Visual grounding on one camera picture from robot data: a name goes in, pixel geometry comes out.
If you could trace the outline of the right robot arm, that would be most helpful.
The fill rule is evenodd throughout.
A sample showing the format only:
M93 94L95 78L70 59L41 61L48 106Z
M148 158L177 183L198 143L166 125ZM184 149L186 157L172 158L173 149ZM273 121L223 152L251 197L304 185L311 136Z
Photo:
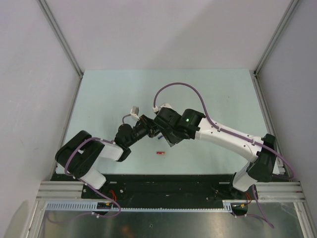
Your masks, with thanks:
M232 198L240 199L257 182L272 181L276 161L274 136L251 136L221 124L211 124L206 115L193 109L186 109L181 115L167 106L154 107L153 111L156 115L154 123L170 146L183 140L201 140L235 152L247 160L247 164L234 174L228 187Z

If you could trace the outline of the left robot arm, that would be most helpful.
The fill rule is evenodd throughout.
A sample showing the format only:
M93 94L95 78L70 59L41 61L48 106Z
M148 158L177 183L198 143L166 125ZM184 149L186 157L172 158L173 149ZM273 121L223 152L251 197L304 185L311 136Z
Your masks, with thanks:
M55 160L64 168L66 175L89 184L94 195L104 198L109 194L109 185L105 176L94 168L94 163L101 159L122 162L130 155L130 146L145 136L153 138L158 134L154 120L145 115L134 127L123 123L112 141L93 137L82 130L57 151Z

